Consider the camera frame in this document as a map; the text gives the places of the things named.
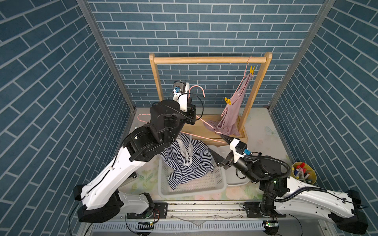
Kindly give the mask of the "pink hanger with pink top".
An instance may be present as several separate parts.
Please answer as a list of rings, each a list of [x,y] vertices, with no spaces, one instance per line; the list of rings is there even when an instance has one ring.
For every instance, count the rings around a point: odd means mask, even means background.
[[[254,75],[251,75],[250,73],[248,75],[246,74],[247,73],[247,67],[248,67],[248,64],[249,64],[251,58],[252,58],[252,56],[250,56],[248,61],[247,61],[247,65],[246,65],[246,68],[245,68],[243,79],[241,80],[238,88],[236,89],[235,93],[231,97],[232,104],[227,105],[226,108],[224,109],[224,111],[222,112],[221,116],[223,117],[222,118],[223,120],[229,120],[229,122],[230,121],[233,121],[233,122],[236,121],[236,118],[237,118],[236,109],[240,107],[241,102],[242,102],[241,97],[244,96],[245,90],[246,90],[250,80],[254,77]]]

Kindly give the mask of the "pink tank top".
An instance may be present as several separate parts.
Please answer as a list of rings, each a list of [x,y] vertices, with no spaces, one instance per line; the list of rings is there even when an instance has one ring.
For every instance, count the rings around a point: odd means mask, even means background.
[[[243,102],[248,84],[253,78],[252,74],[248,74],[242,81],[241,85],[238,87],[237,91],[234,93],[230,99],[231,104],[227,104],[224,111],[221,114],[222,119],[219,122],[216,121],[207,121],[215,132],[231,136],[239,136],[240,132],[238,131],[236,122],[239,116],[239,109]]]

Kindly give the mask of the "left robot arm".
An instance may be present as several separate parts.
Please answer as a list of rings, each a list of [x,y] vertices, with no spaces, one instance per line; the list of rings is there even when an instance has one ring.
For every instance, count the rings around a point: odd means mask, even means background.
[[[97,177],[73,189],[75,200],[82,204],[77,211],[79,222],[103,223],[120,211],[151,215],[155,204],[150,194],[124,194],[118,188],[136,170],[171,146],[184,125],[194,125],[195,120],[196,106],[185,96],[152,105],[150,121],[123,140],[116,156]]]

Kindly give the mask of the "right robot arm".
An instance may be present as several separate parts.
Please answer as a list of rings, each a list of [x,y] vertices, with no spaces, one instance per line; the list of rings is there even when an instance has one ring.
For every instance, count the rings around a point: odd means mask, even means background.
[[[336,192],[307,184],[291,176],[292,167],[286,162],[251,152],[238,138],[221,135],[229,145],[230,153],[222,157],[209,150],[219,167],[234,167],[263,192],[260,202],[245,202],[248,218],[296,217],[318,218],[336,225],[350,234],[364,235],[369,226],[363,212],[360,194],[354,190]]]

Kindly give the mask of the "blue white striped tank top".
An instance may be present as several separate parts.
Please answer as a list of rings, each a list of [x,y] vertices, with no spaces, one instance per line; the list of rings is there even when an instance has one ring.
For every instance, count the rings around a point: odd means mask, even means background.
[[[175,190],[179,185],[199,179],[215,166],[209,147],[191,135],[180,133],[177,139],[161,152],[162,161],[172,169],[168,175],[169,186]]]

